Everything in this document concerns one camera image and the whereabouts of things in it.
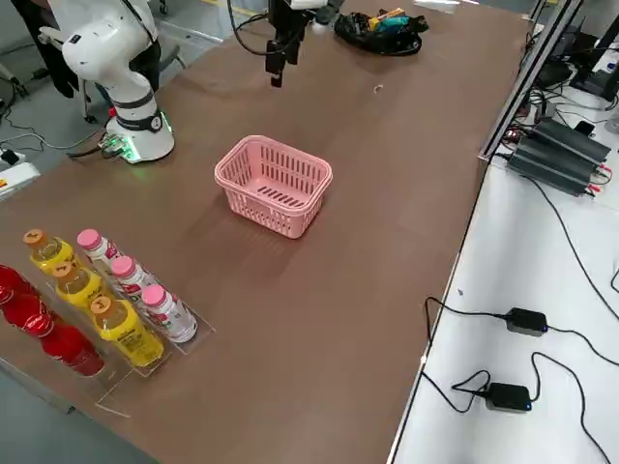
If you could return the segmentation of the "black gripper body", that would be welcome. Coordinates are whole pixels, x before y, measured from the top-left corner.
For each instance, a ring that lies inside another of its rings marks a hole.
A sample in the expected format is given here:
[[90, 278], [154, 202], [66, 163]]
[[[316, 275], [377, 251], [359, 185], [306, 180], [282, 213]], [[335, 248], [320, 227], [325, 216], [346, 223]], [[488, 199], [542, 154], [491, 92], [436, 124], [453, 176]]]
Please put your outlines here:
[[268, 22], [275, 29], [275, 44], [300, 42], [305, 37], [305, 29], [310, 15], [305, 10], [293, 10], [288, 1], [268, 1]]

